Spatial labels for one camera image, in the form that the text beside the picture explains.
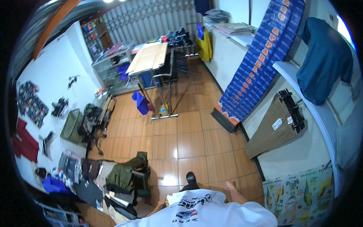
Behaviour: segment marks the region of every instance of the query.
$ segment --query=apparel text banner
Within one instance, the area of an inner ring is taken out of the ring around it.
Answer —
[[[234,126],[251,112],[284,60],[304,12],[303,0],[271,0],[252,44],[216,109]]]

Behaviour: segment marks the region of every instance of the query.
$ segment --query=brown pants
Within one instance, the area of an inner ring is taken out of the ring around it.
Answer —
[[[257,131],[248,141],[245,150],[248,158],[253,158],[267,150],[276,148],[296,135],[292,128],[293,123],[287,124],[290,113],[284,102],[280,102],[280,95],[276,94],[262,119]],[[277,119],[282,119],[282,125],[276,130],[272,125]]]

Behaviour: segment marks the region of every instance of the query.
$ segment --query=foot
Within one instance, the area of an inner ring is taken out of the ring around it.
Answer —
[[[195,175],[194,175],[193,172],[187,173],[187,182],[188,182],[188,184],[190,184],[192,182],[196,182],[195,181]]]

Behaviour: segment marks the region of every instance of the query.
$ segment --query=leg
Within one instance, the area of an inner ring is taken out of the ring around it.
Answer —
[[[186,191],[186,190],[199,189],[199,186],[197,185],[197,182],[195,180],[195,175],[193,172],[187,173],[187,182],[188,182],[188,185],[185,185],[184,188],[181,189],[179,192]]]

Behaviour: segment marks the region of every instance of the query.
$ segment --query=colorful poster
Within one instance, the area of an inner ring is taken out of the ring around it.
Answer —
[[[298,174],[264,181],[265,208],[278,226],[319,226],[331,211],[334,176],[331,161]]]
[[[271,0],[252,44],[216,109],[236,126],[252,110],[283,61],[304,12],[303,0]]]

